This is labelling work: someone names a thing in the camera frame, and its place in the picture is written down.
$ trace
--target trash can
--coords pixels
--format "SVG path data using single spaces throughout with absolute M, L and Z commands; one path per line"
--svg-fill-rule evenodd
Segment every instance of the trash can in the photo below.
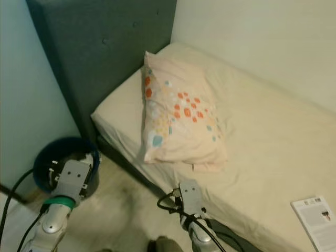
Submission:
M 83 160 L 87 154 L 92 156 L 93 165 L 85 181 L 88 187 L 81 194 L 85 198 L 91 196 L 99 185 L 98 167 L 100 156 L 95 145 L 83 138 L 62 138 L 43 148 L 34 162 L 33 177 L 35 183 L 44 192 L 51 193 L 57 186 L 55 177 L 62 172 L 65 163 L 70 159 Z

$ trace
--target white bed sheet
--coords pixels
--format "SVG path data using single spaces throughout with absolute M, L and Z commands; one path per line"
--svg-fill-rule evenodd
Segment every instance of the white bed sheet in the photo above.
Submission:
M 102 136 L 167 193 L 196 179 L 207 213 L 262 251 L 313 252 L 290 202 L 323 195 L 336 212 L 336 116 L 184 45 L 160 53 L 216 69 L 212 88 L 226 95 L 234 126 L 221 122 L 228 163 L 220 173 L 143 163 L 141 70 L 92 114 Z M 219 114 L 228 118 L 224 105 Z

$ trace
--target booklet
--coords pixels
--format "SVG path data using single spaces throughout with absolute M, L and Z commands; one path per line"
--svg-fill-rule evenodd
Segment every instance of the booklet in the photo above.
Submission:
M 336 218 L 325 199 L 308 198 L 291 203 L 318 252 L 336 252 Z

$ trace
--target black cable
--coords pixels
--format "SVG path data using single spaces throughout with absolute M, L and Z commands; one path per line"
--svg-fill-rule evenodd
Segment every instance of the black cable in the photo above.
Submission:
M 229 234 L 225 234 L 225 233 L 222 233 L 222 232 L 215 232 L 216 234 L 220 234 L 220 235 L 223 235 L 231 240 L 233 240 L 235 242 L 235 244 L 238 246 L 238 248 L 240 249 L 241 252 L 245 252 L 243 247 L 240 245 L 239 241 L 237 241 L 237 239 Z
M 12 197 L 15 193 L 15 190 L 18 188 L 18 186 L 21 184 L 21 182 L 32 172 L 33 172 L 33 169 L 30 169 L 25 174 L 23 174 L 22 177 L 15 183 L 15 185 L 13 186 L 12 190 L 10 191 L 10 193 L 7 197 L 5 207 L 4 207 L 4 211 L 2 213 L 1 224 L 0 224 L 0 247 L 1 247 L 2 235 L 4 233 L 4 227 L 5 227 L 6 216 L 7 216 L 10 200 L 12 199 Z
M 160 204 L 164 199 L 169 198 L 171 196 L 173 196 L 173 193 L 169 193 L 169 194 L 166 194 L 163 197 L 161 197 L 157 202 L 158 207 L 161 208 L 161 209 L 164 209 L 164 210 L 168 210 L 170 214 L 179 213 L 181 215 L 186 216 L 187 218 L 192 218 L 193 219 L 192 221 L 194 223 L 196 223 L 204 232 L 206 232 L 210 236 L 210 238 L 214 241 L 214 243 L 217 245 L 217 247 L 222 252 L 226 252 L 226 250 L 222 247 L 222 245 L 219 243 L 219 241 L 216 239 L 216 237 L 205 226 L 203 226 L 198 220 L 196 220 L 196 218 L 194 216 L 189 215 L 189 214 L 183 212 L 182 210 L 179 210 L 178 208 L 167 207 L 167 206 L 163 206 L 163 205 Z
M 31 225 L 29 226 L 29 228 L 26 230 L 25 234 L 23 235 L 20 245 L 17 248 L 17 252 L 20 252 L 23 246 L 23 243 L 25 242 L 25 239 L 27 237 L 27 235 L 29 234 L 30 230 L 32 229 L 32 227 L 35 226 L 35 224 L 38 222 L 38 220 L 41 218 L 43 213 L 39 213 L 39 215 L 36 217 L 36 219 L 33 221 L 33 223 L 31 223 Z

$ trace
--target upholstered headboard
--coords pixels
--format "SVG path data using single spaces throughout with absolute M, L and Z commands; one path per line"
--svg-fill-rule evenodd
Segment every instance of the upholstered headboard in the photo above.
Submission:
M 90 115 L 170 43 L 176 0 L 27 0 L 38 36 L 81 135 Z

